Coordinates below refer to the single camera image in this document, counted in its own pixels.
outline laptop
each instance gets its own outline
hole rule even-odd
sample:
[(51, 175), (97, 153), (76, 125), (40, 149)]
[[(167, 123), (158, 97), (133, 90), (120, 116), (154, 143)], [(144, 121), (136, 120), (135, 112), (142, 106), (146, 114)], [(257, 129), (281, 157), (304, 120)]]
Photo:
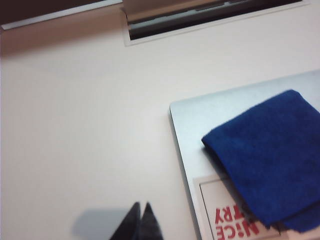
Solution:
[(259, 221), (252, 221), (254, 217), (223, 167), (212, 161), (201, 142), (211, 129), (289, 89), (299, 92), (320, 111), (320, 70), (180, 100), (170, 105), (202, 240), (314, 240), (320, 236), (320, 227), (300, 234), (277, 226), (266, 229)]

